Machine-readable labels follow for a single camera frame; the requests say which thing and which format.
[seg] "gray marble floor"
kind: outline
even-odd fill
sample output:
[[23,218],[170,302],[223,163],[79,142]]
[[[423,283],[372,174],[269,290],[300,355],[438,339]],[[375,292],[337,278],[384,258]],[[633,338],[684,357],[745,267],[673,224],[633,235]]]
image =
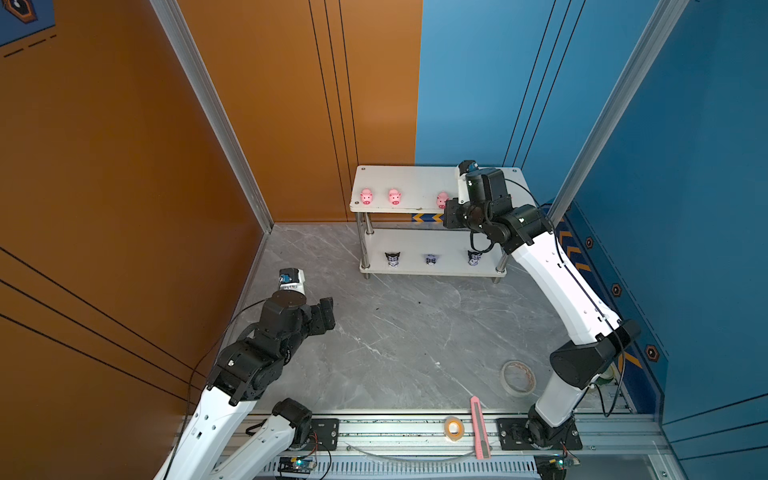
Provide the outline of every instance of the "gray marble floor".
[[[333,297],[336,329],[302,344],[257,410],[269,411],[286,397],[314,412],[465,409],[477,395],[489,409],[528,411],[552,374],[549,353],[568,336],[520,266],[510,261],[496,285],[449,276],[365,280],[359,252],[354,223],[275,226],[248,303],[275,291],[280,268],[304,269],[311,304]],[[256,322],[260,308],[243,313],[232,333]],[[536,390],[526,398],[511,397],[499,381],[510,359],[527,363],[536,375]],[[580,409],[594,408],[600,408],[597,394],[588,393]]]

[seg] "masking tape roll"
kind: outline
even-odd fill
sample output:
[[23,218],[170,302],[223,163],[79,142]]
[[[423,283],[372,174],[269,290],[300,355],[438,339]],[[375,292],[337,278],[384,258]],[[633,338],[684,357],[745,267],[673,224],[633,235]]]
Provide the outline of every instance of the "masking tape roll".
[[445,437],[452,442],[457,442],[461,437],[464,436],[464,423],[462,423],[462,421],[456,417],[448,417],[445,419],[443,429],[445,430]]

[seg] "pink pig toy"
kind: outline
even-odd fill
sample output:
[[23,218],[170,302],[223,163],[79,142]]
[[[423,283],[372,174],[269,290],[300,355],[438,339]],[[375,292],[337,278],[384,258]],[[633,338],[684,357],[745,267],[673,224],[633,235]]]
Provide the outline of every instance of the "pink pig toy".
[[396,188],[393,188],[389,191],[389,202],[392,205],[400,204],[400,192],[398,192]]
[[363,188],[362,192],[360,192],[360,201],[363,205],[370,205],[371,201],[373,200],[373,194],[371,193],[370,188]]
[[448,201],[448,194],[446,192],[440,192],[437,194],[437,206],[439,208],[445,208],[445,202]]

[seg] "white shelf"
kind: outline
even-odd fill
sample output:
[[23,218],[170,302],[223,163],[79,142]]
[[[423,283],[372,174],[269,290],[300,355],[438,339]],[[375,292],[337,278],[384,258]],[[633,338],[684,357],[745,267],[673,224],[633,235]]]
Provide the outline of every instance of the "white shelf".
[[[362,273],[489,277],[507,274],[496,271],[496,264],[502,258],[499,245],[483,253],[477,266],[467,263],[468,231],[376,228],[373,235],[363,234],[363,237],[371,265],[367,270],[360,267]],[[480,250],[487,248],[488,240],[483,235],[475,235],[475,247]],[[389,266],[385,252],[400,252],[400,264]],[[437,264],[426,264],[427,253],[438,256]]]
[[[528,188],[519,168],[501,168],[504,176]],[[369,188],[373,192],[370,205],[360,202],[360,192]],[[389,202],[389,190],[396,188],[402,194],[399,205]],[[455,167],[393,167],[384,165],[361,165],[355,173],[352,189],[352,212],[371,214],[441,214],[437,195],[446,192],[450,198],[458,196]],[[512,195],[512,205],[533,205],[533,199],[525,190],[508,182],[507,191]]]

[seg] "robotic arm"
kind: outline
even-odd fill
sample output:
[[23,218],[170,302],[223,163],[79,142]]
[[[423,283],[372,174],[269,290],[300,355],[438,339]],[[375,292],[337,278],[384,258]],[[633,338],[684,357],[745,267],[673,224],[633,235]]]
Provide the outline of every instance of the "robotic arm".
[[190,422],[155,480],[253,478],[276,455],[306,444],[312,412],[292,399],[277,403],[260,430],[224,463],[214,468],[235,429],[277,380],[301,343],[336,326],[333,299],[306,305],[304,272],[280,271],[280,289],[216,359]]
[[550,355],[555,374],[528,412],[536,446],[559,445],[574,428],[573,411],[587,386],[640,335],[640,327],[622,322],[575,272],[537,207],[512,206],[501,170],[463,161],[457,177],[459,194],[445,204],[445,227],[469,228],[471,235],[484,234],[491,247],[498,243],[536,280],[571,337]]

